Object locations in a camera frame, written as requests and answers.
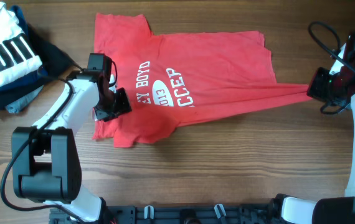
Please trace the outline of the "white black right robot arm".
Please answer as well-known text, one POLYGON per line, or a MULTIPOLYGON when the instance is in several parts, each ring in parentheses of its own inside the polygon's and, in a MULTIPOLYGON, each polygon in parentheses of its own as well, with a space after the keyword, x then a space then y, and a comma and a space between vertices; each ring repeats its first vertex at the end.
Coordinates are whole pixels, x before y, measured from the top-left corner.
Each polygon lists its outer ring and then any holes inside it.
POLYGON ((312 39, 332 58, 329 69, 319 68, 309 85, 307 95, 324 103, 320 111, 326 114, 329 106, 336 113, 350 108, 353 113, 354 138, 351 173, 344 196, 325 198, 317 202, 277 195, 268 205, 268 222, 285 223, 355 223, 355 32, 345 44, 331 50, 314 34, 312 39))

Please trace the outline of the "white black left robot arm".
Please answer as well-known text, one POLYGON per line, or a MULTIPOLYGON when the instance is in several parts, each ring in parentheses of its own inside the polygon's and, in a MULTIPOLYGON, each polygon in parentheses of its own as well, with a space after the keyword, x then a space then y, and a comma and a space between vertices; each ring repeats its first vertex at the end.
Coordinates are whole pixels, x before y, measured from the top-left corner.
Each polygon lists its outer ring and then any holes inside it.
POLYGON ((86 68, 65 78, 65 89, 45 116, 30 127, 18 127, 11 139, 12 159, 1 179, 1 198, 8 207, 25 211, 6 198, 12 174, 14 193, 49 209, 50 223, 116 223, 106 202, 82 185, 75 135, 85 115, 110 121, 131 111, 124 88, 117 88, 115 62, 92 53, 86 68))

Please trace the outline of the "red soccer t-shirt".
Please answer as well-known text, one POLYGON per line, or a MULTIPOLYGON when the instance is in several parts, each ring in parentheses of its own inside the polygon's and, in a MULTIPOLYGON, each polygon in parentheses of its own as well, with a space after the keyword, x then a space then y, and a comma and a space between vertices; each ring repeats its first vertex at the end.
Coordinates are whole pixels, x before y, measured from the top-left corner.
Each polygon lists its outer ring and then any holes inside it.
POLYGON ((308 99, 304 84, 278 83, 257 31, 156 35, 144 15, 97 14, 94 49, 109 56, 131 112, 95 123, 95 140, 152 144, 176 128, 308 99))

